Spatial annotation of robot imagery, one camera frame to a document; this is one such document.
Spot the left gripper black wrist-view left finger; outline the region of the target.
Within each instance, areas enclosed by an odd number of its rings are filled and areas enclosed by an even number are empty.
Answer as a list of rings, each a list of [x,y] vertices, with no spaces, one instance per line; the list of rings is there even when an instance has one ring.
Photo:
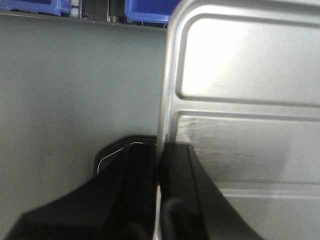
[[[132,144],[69,194],[21,215],[8,240],[150,240],[156,208],[155,147]]]

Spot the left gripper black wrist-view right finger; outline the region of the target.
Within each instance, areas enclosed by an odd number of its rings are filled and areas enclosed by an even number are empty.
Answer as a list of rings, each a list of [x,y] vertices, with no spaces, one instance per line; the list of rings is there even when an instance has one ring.
[[[213,183],[191,145],[165,144],[159,180],[162,239],[262,239]]]

